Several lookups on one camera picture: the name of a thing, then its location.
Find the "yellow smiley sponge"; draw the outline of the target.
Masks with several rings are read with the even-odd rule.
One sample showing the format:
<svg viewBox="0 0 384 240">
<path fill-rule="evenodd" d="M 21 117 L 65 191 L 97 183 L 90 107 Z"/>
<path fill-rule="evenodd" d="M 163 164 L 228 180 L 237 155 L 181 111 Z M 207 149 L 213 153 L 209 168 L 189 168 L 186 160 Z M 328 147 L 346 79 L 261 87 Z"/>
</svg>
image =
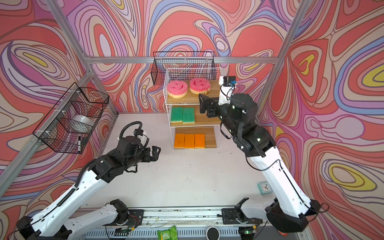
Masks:
<svg viewBox="0 0 384 240">
<path fill-rule="evenodd" d="M 211 90 L 210 81 L 204 78 L 193 78 L 190 81 L 190 91 L 195 94 L 207 94 Z"/>
</svg>

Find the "yellow sponge green back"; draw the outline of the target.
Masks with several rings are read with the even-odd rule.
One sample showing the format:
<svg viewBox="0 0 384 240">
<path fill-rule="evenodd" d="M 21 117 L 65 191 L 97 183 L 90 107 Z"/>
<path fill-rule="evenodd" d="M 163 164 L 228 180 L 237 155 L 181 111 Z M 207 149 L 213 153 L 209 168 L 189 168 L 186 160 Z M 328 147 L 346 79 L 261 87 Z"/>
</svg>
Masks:
<svg viewBox="0 0 384 240">
<path fill-rule="evenodd" d="M 183 108 L 183 124 L 194 124 L 195 108 Z"/>
</svg>

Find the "orange sponge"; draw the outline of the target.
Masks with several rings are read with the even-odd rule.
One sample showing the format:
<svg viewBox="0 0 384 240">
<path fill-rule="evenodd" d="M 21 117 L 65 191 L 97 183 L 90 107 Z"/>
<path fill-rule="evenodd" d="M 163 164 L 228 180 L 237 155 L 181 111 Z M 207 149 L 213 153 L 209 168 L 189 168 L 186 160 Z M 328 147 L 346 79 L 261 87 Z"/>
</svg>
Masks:
<svg viewBox="0 0 384 240">
<path fill-rule="evenodd" d="M 195 134 L 185 134 L 185 149 L 194 149 L 195 148 Z"/>
<path fill-rule="evenodd" d="M 174 149 L 183 149 L 185 147 L 185 134 L 175 133 Z"/>
</svg>

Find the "white wire wooden shelf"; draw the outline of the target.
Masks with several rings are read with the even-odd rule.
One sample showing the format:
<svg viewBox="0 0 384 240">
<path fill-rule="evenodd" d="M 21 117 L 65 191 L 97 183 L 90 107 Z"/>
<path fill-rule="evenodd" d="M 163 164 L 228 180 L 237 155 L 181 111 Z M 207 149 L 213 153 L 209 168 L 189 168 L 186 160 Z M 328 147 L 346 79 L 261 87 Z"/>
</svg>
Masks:
<svg viewBox="0 0 384 240">
<path fill-rule="evenodd" d="M 204 78 L 210 81 L 211 90 L 207 93 L 210 98 L 220 95 L 219 78 L 224 76 L 225 71 L 220 68 L 169 68 L 165 73 L 164 98 L 168 118 L 171 119 L 172 110 L 175 107 L 194 108 L 194 123 L 169 123 L 171 131 L 172 145 L 175 144 L 175 134 L 205 134 L 205 148 L 213 149 L 218 146 L 220 139 L 220 120 L 218 118 L 208 118 L 206 114 L 200 114 L 200 102 L 198 95 L 188 92 L 185 97 L 175 99 L 168 95 L 167 86 L 170 81 L 180 80 L 187 84 L 193 78 Z"/>
</svg>

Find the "pink smiley sponge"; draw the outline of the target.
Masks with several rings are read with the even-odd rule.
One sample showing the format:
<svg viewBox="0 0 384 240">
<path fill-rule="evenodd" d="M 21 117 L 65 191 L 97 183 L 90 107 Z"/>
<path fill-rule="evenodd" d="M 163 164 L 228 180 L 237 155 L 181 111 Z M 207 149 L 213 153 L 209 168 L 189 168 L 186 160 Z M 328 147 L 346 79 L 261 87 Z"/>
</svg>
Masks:
<svg viewBox="0 0 384 240">
<path fill-rule="evenodd" d="M 167 93 L 169 97 L 174 99 L 183 98 L 188 93 L 188 84 L 185 81 L 170 81 L 167 85 Z"/>
</svg>

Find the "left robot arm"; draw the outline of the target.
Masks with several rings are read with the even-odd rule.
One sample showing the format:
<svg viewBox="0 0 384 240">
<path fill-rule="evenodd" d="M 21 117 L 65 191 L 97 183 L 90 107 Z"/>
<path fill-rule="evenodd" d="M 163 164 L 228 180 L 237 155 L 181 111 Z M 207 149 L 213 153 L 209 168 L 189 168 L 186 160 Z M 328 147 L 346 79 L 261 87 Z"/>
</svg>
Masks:
<svg viewBox="0 0 384 240">
<path fill-rule="evenodd" d="M 76 182 L 57 200 L 33 217 L 18 220 L 17 231 L 25 240 L 73 240 L 98 226 L 125 225 L 132 215 L 121 200 L 77 219 L 71 216 L 98 190 L 128 173 L 129 168 L 156 162 L 161 148 L 149 148 L 148 142 L 134 136 L 121 137 L 115 149 L 87 163 Z"/>
</svg>

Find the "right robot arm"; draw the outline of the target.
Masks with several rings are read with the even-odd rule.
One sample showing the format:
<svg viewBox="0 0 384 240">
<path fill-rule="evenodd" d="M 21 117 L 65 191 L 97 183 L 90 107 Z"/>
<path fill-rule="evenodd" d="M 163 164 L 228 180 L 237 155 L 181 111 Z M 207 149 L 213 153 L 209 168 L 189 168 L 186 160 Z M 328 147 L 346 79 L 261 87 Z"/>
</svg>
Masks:
<svg viewBox="0 0 384 240">
<path fill-rule="evenodd" d="M 307 217 L 318 214 L 321 205 L 301 190 L 282 160 L 275 140 L 257 123 L 257 103 L 247 94 L 218 98 L 200 94 L 199 102 L 200 113 L 221 121 L 230 139 L 263 173 L 276 196 L 264 205 L 246 199 L 240 205 L 241 213 L 248 219 L 267 219 L 283 233 L 302 232 L 310 222 Z"/>
</svg>

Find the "black marker in basket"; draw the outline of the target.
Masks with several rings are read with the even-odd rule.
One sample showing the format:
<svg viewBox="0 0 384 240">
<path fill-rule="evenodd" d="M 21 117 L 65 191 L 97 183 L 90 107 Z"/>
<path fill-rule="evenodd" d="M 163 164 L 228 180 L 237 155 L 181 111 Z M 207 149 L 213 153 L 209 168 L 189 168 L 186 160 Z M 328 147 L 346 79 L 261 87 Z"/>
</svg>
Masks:
<svg viewBox="0 0 384 240">
<path fill-rule="evenodd" d="M 78 147 L 78 154 L 80 154 L 80 153 L 82 152 L 81 136 L 78 136 L 78 144 L 77 144 L 77 147 Z"/>
</svg>

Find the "silver bowl in basket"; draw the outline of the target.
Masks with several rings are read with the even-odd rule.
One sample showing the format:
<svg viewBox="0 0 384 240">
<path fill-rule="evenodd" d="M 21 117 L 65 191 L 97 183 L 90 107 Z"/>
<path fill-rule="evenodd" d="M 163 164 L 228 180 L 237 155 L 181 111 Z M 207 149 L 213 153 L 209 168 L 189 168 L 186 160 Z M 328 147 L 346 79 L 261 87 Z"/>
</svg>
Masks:
<svg viewBox="0 0 384 240">
<path fill-rule="evenodd" d="M 75 115 L 72 118 L 72 120 L 77 121 L 77 122 L 82 123 L 82 124 L 85 124 L 85 125 L 88 125 L 88 126 L 91 126 L 91 127 L 93 127 L 95 125 L 95 122 L 93 120 L 91 120 L 90 118 L 83 116 L 83 115 Z"/>
</svg>

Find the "green snack packet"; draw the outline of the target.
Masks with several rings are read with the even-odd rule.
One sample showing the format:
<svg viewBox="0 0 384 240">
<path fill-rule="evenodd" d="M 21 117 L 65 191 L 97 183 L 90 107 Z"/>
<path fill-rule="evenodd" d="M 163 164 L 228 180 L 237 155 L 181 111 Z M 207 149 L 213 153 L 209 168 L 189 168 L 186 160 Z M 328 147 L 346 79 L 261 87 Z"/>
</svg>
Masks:
<svg viewBox="0 0 384 240">
<path fill-rule="evenodd" d="M 167 230 L 157 231 L 158 240 L 178 240 L 178 232 L 175 226 Z"/>
</svg>

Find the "small teal clock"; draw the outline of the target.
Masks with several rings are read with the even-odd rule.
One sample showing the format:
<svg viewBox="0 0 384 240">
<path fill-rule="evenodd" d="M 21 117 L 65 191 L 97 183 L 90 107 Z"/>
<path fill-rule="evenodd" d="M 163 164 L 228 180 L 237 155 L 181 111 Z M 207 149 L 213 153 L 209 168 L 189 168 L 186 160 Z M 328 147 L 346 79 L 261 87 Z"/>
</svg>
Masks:
<svg viewBox="0 0 384 240">
<path fill-rule="evenodd" d="M 271 194 L 273 192 L 270 184 L 267 181 L 259 182 L 257 184 L 257 186 L 259 188 L 261 195 L 267 195 L 267 194 Z"/>
</svg>

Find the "round black speaker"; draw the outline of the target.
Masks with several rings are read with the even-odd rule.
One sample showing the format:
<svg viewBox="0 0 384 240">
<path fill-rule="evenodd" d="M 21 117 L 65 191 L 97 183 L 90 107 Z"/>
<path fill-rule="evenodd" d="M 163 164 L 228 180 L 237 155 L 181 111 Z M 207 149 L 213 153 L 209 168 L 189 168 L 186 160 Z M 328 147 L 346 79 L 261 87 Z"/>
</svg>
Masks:
<svg viewBox="0 0 384 240">
<path fill-rule="evenodd" d="M 207 240 L 219 240 L 220 232 L 216 227 L 209 227 L 206 231 Z"/>
</svg>

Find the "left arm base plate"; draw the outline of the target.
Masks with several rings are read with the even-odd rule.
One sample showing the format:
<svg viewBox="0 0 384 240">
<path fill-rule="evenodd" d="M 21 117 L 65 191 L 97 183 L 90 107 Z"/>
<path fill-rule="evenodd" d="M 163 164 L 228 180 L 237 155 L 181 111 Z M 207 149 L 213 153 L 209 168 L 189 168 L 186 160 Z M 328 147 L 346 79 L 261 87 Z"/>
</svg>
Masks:
<svg viewBox="0 0 384 240">
<path fill-rule="evenodd" d="M 143 218 L 144 210 L 123 210 L 118 212 L 118 215 L 113 223 L 118 226 L 137 227 L 142 224 Z"/>
</svg>

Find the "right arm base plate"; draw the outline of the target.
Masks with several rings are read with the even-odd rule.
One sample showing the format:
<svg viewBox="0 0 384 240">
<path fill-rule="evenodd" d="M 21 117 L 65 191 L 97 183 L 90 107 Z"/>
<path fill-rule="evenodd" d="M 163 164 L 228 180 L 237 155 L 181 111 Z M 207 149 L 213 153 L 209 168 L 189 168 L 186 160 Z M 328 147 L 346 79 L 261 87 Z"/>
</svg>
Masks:
<svg viewBox="0 0 384 240">
<path fill-rule="evenodd" d="M 222 218 L 224 225 L 256 225 L 259 226 L 264 221 L 257 218 L 248 218 L 243 212 L 235 208 L 224 208 L 221 209 L 221 214 L 217 215 L 219 218 Z"/>
</svg>

